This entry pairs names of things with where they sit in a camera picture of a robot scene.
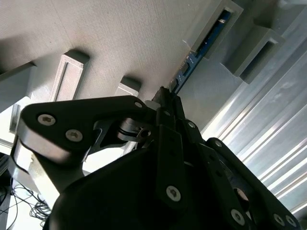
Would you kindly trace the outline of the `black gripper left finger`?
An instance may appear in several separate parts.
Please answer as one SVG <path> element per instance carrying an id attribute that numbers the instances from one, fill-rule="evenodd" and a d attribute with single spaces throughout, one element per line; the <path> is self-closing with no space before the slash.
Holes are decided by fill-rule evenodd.
<path id="1" fill-rule="evenodd" d="M 187 202 L 182 136 L 176 128 L 172 99 L 160 88 L 152 109 L 135 96 L 37 103 L 22 110 L 14 158 L 29 154 L 23 170 L 51 210 L 72 183 L 138 150 L 156 154 L 155 191 L 168 207 Z"/>

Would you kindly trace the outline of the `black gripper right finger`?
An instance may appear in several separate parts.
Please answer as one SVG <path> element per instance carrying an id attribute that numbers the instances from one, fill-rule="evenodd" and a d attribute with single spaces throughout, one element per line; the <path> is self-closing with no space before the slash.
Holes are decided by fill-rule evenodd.
<path id="1" fill-rule="evenodd" d="M 299 230 L 291 212 L 219 139 L 201 137 L 185 118 L 178 96 L 172 99 L 182 136 L 187 183 L 206 230 Z"/>

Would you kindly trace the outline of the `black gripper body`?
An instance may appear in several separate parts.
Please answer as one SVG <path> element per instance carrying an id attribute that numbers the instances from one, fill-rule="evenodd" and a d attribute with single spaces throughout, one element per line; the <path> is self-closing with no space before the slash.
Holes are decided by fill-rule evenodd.
<path id="1" fill-rule="evenodd" d="M 155 153 L 138 150 L 69 185 L 56 200 L 47 230 L 252 230 L 240 225 L 231 200 L 218 197 L 208 176 L 184 164 L 187 207 L 174 210 L 155 191 Z"/>

